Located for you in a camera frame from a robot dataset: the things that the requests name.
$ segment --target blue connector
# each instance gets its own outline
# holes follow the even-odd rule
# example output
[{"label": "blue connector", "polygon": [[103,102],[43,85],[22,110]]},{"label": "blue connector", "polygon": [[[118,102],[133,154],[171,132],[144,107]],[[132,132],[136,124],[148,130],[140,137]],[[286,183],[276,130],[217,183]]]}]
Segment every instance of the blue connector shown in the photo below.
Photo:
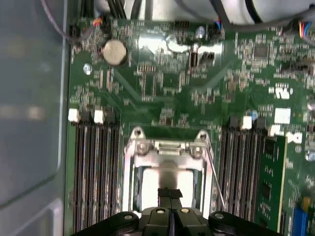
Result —
[{"label": "blue connector", "polygon": [[300,208],[294,209],[292,236],[305,236],[307,229],[308,214]]}]

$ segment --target motherboard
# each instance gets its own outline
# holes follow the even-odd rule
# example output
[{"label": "motherboard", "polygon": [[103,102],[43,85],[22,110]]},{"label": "motherboard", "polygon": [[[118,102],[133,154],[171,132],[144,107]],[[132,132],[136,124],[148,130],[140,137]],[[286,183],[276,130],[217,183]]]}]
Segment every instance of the motherboard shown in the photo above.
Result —
[{"label": "motherboard", "polygon": [[65,235],[141,215],[161,187],[205,218],[314,235],[314,65],[282,28],[104,18],[71,47]]}]

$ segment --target black ram slot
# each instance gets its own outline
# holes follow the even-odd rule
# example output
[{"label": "black ram slot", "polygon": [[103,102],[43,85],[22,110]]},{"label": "black ram slot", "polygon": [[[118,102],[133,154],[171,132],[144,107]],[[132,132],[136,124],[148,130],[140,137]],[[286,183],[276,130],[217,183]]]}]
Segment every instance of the black ram slot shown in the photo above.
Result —
[{"label": "black ram slot", "polygon": [[89,175],[87,176],[87,224],[88,227],[93,224],[93,206],[94,206],[94,178],[95,178],[95,148],[96,148],[96,127],[91,127],[91,146],[90,157],[87,168],[89,168]]},{"label": "black ram slot", "polygon": [[117,179],[118,179],[118,150],[119,150],[119,131],[113,127],[110,131],[110,169],[111,169],[111,181],[109,188],[109,216],[116,214],[116,198],[117,198]]},{"label": "black ram slot", "polygon": [[228,131],[227,135],[227,143],[226,143],[226,155],[227,155],[227,162],[226,162],[226,170],[225,170],[225,193],[224,193],[224,201],[226,210],[228,210],[230,206],[230,178],[231,178],[231,169],[232,169],[232,160],[233,160],[233,153],[234,153],[234,142],[235,142],[235,130],[231,129]]},{"label": "black ram slot", "polygon": [[247,170],[244,169],[244,158],[246,154],[246,149],[248,148],[248,138],[250,134],[249,131],[243,131],[240,135],[240,142],[239,142],[239,151],[238,151],[238,160],[237,160],[237,172],[235,173],[235,186],[234,186],[234,196],[235,196],[235,206],[234,206],[234,214],[238,217],[241,217],[240,212],[241,207],[244,206],[241,205],[241,194],[243,186],[243,179],[242,176],[244,175],[244,172]]},{"label": "black ram slot", "polygon": [[232,144],[232,149],[230,151],[230,159],[231,159],[231,168],[230,168],[230,190],[229,190],[229,204],[228,204],[228,212],[233,214],[234,213],[234,207],[235,207],[235,185],[236,185],[236,176],[237,176],[237,165],[238,165],[238,159],[239,159],[239,143],[240,143],[240,132],[235,131],[234,132],[234,142]]},{"label": "black ram slot", "polygon": [[227,142],[227,130],[224,129],[222,132],[222,137],[221,137],[221,152],[220,152],[220,167],[219,167],[219,184],[220,184],[220,189],[221,193],[223,194],[223,199],[225,198],[225,189],[226,189],[226,183],[225,183],[225,172],[227,171],[226,166],[227,166],[227,160],[228,156],[226,155],[226,142]]},{"label": "black ram slot", "polygon": [[82,220],[84,229],[89,226],[89,178],[90,178],[90,158],[92,147],[93,131],[90,125],[85,127],[85,140],[84,140],[84,173],[83,173],[83,206],[82,206]]},{"label": "black ram slot", "polygon": [[116,213],[119,129],[76,127],[73,231]]},{"label": "black ram slot", "polygon": [[262,130],[222,128],[219,182],[226,211],[250,221],[254,220],[259,157],[265,136]]},{"label": "black ram slot", "polygon": [[263,152],[263,144],[264,144],[264,135],[257,135],[257,144],[256,144],[256,152],[255,152],[255,163],[254,163],[254,173],[253,173],[253,188],[252,188],[252,210],[251,210],[251,221],[254,221],[255,216],[255,206],[256,206],[256,198],[257,198],[257,186],[258,186],[258,176],[259,176],[259,166],[261,162],[261,154]]},{"label": "black ram slot", "polygon": [[107,192],[106,192],[106,181],[108,180],[107,176],[107,129],[103,129],[102,132],[102,143],[101,143],[101,172],[100,172],[100,195],[99,195],[99,221],[104,220],[107,215],[105,208],[107,205]]},{"label": "black ram slot", "polygon": [[75,167],[74,167],[74,210],[73,210],[73,230],[81,230],[81,201],[82,201],[82,171],[83,171],[83,145],[84,128],[76,127],[76,148],[75,148]]},{"label": "black ram slot", "polygon": [[248,154],[246,156],[246,161],[244,163],[244,178],[243,178],[243,187],[242,187],[242,198],[244,200],[244,216],[243,218],[246,220],[251,220],[251,200],[250,196],[252,195],[252,175],[254,172],[253,163],[255,162],[255,152],[256,152],[256,134],[252,134],[251,138],[249,140],[249,146],[248,146]]},{"label": "black ram slot", "polygon": [[102,221],[104,219],[104,214],[103,214],[103,207],[102,207],[102,183],[103,183],[103,179],[102,179],[102,176],[103,176],[103,171],[106,170],[106,162],[104,161],[104,158],[105,156],[103,155],[103,150],[104,150],[104,142],[105,142],[105,139],[104,139],[104,133],[106,133],[106,129],[100,127],[98,128],[98,143],[97,143],[97,146],[98,146],[98,152],[97,152],[97,174],[96,174],[96,182],[95,182],[95,185],[96,185],[96,203],[95,203],[95,208],[96,208],[96,222],[99,222],[99,221]]},{"label": "black ram slot", "polygon": [[246,135],[246,143],[244,149],[244,160],[242,165],[242,184],[241,184],[241,191],[240,191],[240,217],[245,218],[245,210],[246,210],[246,189],[248,185],[248,174],[249,174],[249,161],[250,161],[250,153],[252,148],[252,131]]}]

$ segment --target green circuit board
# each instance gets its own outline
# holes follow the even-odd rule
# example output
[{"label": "green circuit board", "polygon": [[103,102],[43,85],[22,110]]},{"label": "green circuit board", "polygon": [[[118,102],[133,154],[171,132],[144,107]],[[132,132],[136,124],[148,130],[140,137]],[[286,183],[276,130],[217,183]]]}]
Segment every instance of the green circuit board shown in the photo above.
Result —
[{"label": "green circuit board", "polygon": [[[84,31],[91,23],[92,19],[84,18],[76,25]],[[256,173],[254,221],[278,232],[283,221],[284,235],[291,235],[294,208],[305,196],[312,202],[315,199],[315,161],[309,158],[315,150],[310,129],[314,117],[307,107],[315,92],[315,76],[313,71],[284,72],[283,67],[301,59],[314,60],[315,49],[297,36],[282,35],[281,28],[258,33],[222,29],[213,36],[212,24],[203,23],[111,20],[110,25],[109,32],[98,27],[82,45],[71,48],[69,108],[115,111],[121,137],[118,166],[123,164],[123,148],[136,126],[150,138],[183,140],[192,140],[203,129],[211,133],[220,176],[222,126],[231,116],[242,120],[256,114],[265,118],[267,136],[273,143],[268,139],[264,145],[273,145],[273,152],[269,148],[266,153],[264,147]],[[200,27],[205,34],[196,38]],[[122,65],[109,66],[99,51],[110,38],[119,39],[127,49]],[[189,64],[194,44],[199,47],[197,66]],[[209,53],[211,59],[204,57]],[[84,73],[85,64],[92,67],[89,74]],[[67,236],[73,233],[76,204],[75,139],[76,128],[69,124]],[[121,194],[123,171],[116,171],[116,190]],[[210,208],[215,211],[218,204]],[[120,210],[117,204],[114,211]],[[315,234],[314,225],[310,216],[308,235]]]}]

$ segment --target mounting hole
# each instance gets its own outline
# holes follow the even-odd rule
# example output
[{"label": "mounting hole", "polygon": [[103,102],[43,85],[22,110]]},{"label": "mounting hole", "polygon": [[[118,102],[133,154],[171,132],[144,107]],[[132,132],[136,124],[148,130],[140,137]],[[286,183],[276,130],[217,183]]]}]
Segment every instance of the mounting hole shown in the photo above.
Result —
[{"label": "mounting hole", "polygon": [[135,134],[136,137],[139,137],[141,135],[141,130],[140,129],[136,129],[134,131],[134,134]]},{"label": "mounting hole", "polygon": [[201,133],[201,134],[200,134],[200,139],[201,139],[202,141],[205,141],[206,138],[207,138],[207,135],[206,135],[205,133]]}]

